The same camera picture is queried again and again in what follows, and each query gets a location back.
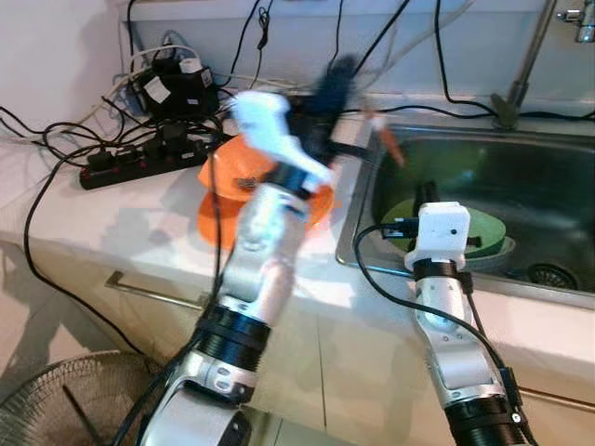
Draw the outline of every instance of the green plate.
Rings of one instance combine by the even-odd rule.
[[[413,202],[413,199],[405,200],[394,206],[382,218],[382,223],[393,223],[395,218],[413,216]],[[465,257],[477,258],[499,253],[506,235],[506,226],[502,220],[477,209],[467,208],[467,210],[471,216],[469,236],[481,237],[482,247],[468,246]],[[408,239],[391,239],[390,242],[397,248],[407,251]]]

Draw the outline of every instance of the white countertop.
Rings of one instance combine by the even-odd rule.
[[[417,125],[456,125],[460,121],[428,116],[400,119]],[[487,126],[489,121],[464,123]],[[543,124],[527,122],[528,129]],[[345,119],[336,140],[364,144],[368,132],[357,119]],[[569,125],[549,125],[552,132],[571,133]],[[592,132],[574,126],[572,133]],[[338,264],[335,249],[350,204],[359,162],[337,163],[340,180],[336,206],[304,243],[297,261],[296,295],[330,318],[363,321],[395,334],[415,337],[409,312],[375,295],[357,269]],[[196,212],[205,189],[197,169],[86,191],[75,170],[64,167],[41,202],[32,225],[35,249],[66,248],[115,269],[128,269],[177,282],[211,277],[214,249],[201,239]],[[30,190],[0,213],[0,240],[21,244],[24,218],[36,190]],[[381,275],[396,295],[407,295],[411,283]],[[595,402],[595,313],[515,296],[475,293],[483,324],[505,357],[517,367],[521,384]],[[552,377],[563,376],[567,380]],[[573,387],[569,383],[577,382]]]

